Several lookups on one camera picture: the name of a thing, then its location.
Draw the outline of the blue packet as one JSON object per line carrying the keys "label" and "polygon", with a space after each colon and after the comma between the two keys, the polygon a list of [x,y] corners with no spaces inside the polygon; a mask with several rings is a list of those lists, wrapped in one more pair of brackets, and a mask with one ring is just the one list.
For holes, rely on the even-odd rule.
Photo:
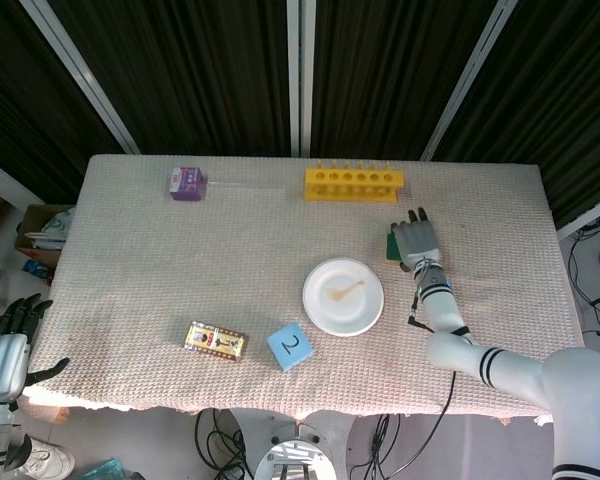
{"label": "blue packet", "polygon": [[22,266],[22,270],[42,280],[51,280],[53,269],[34,259],[28,259]]}

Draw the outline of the white plate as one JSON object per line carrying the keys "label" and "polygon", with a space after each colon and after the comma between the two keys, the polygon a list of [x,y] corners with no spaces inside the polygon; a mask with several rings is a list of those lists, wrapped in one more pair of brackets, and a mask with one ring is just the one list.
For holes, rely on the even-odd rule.
{"label": "white plate", "polygon": [[320,330],[352,337],[375,325],[383,312],[385,296],[378,276],[365,263],[333,258],[307,275],[302,302],[307,317]]}

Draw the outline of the purple carton box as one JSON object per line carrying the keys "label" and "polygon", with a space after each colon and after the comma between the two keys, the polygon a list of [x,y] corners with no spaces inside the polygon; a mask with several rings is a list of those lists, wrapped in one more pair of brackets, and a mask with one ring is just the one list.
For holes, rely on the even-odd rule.
{"label": "purple carton box", "polygon": [[169,193],[176,201],[198,202],[204,199],[207,181],[197,167],[175,167],[172,171]]}

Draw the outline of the white waffle table cloth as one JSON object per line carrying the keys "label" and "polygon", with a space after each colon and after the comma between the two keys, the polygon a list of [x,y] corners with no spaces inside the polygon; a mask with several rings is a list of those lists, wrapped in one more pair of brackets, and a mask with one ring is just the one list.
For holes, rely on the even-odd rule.
{"label": "white waffle table cloth", "polygon": [[[328,203],[304,200],[301,159],[94,156],[30,367],[70,363],[29,387],[29,400],[120,410],[242,407],[296,419],[321,410],[538,415],[427,361],[427,333],[407,322],[414,282],[385,259],[390,225],[423,207],[478,342],[538,360],[581,346],[538,168],[390,165],[406,178],[397,203]],[[203,200],[172,199],[175,167],[201,169]],[[322,332],[303,308],[307,274],[336,257],[368,265],[384,290],[379,320],[358,336]],[[243,359],[185,349],[193,321],[245,334]],[[267,338],[293,323],[314,352],[282,372]]]}

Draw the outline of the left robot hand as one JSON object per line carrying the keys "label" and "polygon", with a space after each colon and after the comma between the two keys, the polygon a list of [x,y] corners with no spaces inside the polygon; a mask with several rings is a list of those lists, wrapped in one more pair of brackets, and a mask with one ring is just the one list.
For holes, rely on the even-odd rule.
{"label": "left robot hand", "polygon": [[34,294],[14,301],[0,315],[0,404],[15,402],[26,387],[54,378],[69,365],[70,359],[62,358],[46,370],[29,371],[34,337],[52,305]]}

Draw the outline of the blue cube with number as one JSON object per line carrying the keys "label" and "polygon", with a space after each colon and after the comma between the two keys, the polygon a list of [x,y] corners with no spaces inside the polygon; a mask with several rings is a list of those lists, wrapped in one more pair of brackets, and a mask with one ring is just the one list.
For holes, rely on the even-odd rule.
{"label": "blue cube with number", "polygon": [[267,338],[267,344],[282,372],[293,369],[314,352],[309,338],[297,323],[286,325],[272,333]]}

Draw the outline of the teal plastic item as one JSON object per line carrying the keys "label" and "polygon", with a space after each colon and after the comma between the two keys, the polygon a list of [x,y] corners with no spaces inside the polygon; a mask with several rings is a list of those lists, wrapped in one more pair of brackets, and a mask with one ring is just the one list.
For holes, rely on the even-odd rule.
{"label": "teal plastic item", "polygon": [[74,480],[124,480],[125,473],[122,462],[110,459],[105,463],[77,476]]}

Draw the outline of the slanted aluminium post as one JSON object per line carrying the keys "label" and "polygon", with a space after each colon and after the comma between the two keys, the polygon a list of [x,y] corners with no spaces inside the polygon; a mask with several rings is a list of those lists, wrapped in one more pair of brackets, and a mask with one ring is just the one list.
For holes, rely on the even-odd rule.
{"label": "slanted aluminium post", "polygon": [[484,66],[496,41],[515,11],[519,0],[497,0],[474,48],[456,82],[456,85],[442,111],[438,122],[419,158],[428,162],[433,156],[444,135],[448,131],[475,79]]}
{"label": "slanted aluminium post", "polygon": [[18,0],[74,83],[126,154],[141,150],[48,0]]}

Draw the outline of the black curtain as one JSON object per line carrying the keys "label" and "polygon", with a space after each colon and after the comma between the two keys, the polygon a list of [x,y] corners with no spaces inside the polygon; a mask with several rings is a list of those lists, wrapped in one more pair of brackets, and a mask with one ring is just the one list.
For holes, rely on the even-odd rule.
{"label": "black curtain", "polygon": [[49,0],[144,154],[290,153],[286,0]]}
{"label": "black curtain", "polygon": [[539,168],[556,227],[600,203],[600,0],[519,0],[433,156]]}
{"label": "black curtain", "polygon": [[418,160],[497,0],[317,0],[311,154]]}
{"label": "black curtain", "polygon": [[0,0],[0,169],[77,201],[90,158],[122,149],[18,0]]}

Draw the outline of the cardboard box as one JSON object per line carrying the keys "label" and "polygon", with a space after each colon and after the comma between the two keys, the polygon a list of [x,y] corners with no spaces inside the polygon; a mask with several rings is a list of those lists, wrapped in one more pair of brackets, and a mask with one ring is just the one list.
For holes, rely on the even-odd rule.
{"label": "cardboard box", "polygon": [[48,233],[66,238],[75,213],[74,205],[40,204],[29,205],[17,229],[15,248],[18,250],[51,250],[51,247],[36,246],[31,234]]}

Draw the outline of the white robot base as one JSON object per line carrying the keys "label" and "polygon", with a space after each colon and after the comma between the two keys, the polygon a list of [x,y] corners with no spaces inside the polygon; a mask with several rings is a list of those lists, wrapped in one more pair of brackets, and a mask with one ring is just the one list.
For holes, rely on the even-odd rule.
{"label": "white robot base", "polygon": [[252,480],[348,480],[349,414],[318,411],[303,420],[278,412],[231,410],[243,434]]}

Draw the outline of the yellow test tube rack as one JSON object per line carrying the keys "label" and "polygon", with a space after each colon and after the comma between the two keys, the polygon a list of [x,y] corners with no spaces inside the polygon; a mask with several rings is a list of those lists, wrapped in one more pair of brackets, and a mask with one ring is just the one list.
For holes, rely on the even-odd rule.
{"label": "yellow test tube rack", "polygon": [[303,197],[314,202],[396,203],[405,174],[389,162],[323,160],[305,169]]}

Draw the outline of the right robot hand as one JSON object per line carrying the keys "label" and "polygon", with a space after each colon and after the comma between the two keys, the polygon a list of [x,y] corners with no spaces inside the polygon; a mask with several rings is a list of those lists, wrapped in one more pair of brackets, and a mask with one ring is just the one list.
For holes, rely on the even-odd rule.
{"label": "right robot hand", "polygon": [[441,259],[438,237],[423,207],[409,209],[408,220],[392,223],[390,232],[394,236],[403,271],[415,271],[425,261],[438,262]]}

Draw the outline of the upright aluminium post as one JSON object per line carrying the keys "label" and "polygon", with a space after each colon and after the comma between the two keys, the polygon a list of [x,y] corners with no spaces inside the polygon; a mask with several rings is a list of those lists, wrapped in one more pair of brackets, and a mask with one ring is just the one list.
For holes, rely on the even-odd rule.
{"label": "upright aluminium post", "polygon": [[311,156],[317,0],[286,0],[290,153]]}

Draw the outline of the gold snack packet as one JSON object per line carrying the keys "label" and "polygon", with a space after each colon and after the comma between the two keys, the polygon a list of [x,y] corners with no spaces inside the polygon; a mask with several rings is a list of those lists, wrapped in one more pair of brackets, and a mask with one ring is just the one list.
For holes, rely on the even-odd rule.
{"label": "gold snack packet", "polygon": [[243,333],[193,321],[187,331],[184,348],[239,362],[244,357],[247,339]]}

